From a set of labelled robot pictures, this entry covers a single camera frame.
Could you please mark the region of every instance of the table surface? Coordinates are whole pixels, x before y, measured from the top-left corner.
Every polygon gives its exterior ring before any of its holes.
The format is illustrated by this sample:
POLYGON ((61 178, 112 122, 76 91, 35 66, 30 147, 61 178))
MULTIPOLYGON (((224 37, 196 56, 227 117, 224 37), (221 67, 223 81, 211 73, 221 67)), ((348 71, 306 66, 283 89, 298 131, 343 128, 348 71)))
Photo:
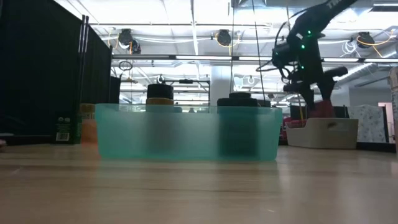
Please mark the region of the table surface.
POLYGON ((398 223, 395 154, 280 147, 274 162, 102 161, 7 147, 0 223, 398 223))

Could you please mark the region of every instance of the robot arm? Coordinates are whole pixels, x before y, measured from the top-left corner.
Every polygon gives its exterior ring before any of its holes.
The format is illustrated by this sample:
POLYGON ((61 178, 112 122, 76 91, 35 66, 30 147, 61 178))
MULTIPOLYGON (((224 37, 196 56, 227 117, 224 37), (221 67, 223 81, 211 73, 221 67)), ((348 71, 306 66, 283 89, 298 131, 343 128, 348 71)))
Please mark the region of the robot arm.
POLYGON ((357 0, 329 0, 308 8, 299 16, 287 36, 287 41, 276 45, 272 50, 272 63, 285 77, 282 70, 292 62, 297 69, 286 77, 290 82, 285 91, 300 93, 307 105, 314 109, 313 91, 310 85, 317 83, 324 100, 329 100, 335 82, 333 77, 348 73, 347 69, 336 68, 323 72, 318 39, 323 37, 321 31, 339 13, 349 8, 357 0))

